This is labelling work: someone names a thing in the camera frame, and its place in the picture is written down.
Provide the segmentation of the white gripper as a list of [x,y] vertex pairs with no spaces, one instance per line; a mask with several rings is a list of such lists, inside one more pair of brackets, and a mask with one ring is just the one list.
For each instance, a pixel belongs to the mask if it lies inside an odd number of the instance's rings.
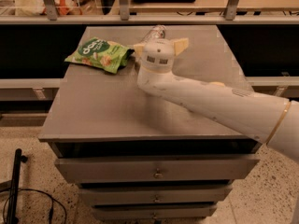
[[170,72],[175,55],[178,56],[189,46],[188,38],[174,39],[173,44],[167,39],[155,39],[148,43],[134,44],[135,55],[141,58],[141,65],[150,71]]

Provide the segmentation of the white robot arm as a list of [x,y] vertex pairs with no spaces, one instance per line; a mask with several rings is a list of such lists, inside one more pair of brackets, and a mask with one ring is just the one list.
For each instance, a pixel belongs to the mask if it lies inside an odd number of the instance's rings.
[[172,73],[187,38],[153,39],[134,45],[140,58],[142,91],[183,106],[299,162],[299,103],[287,98],[231,88]]

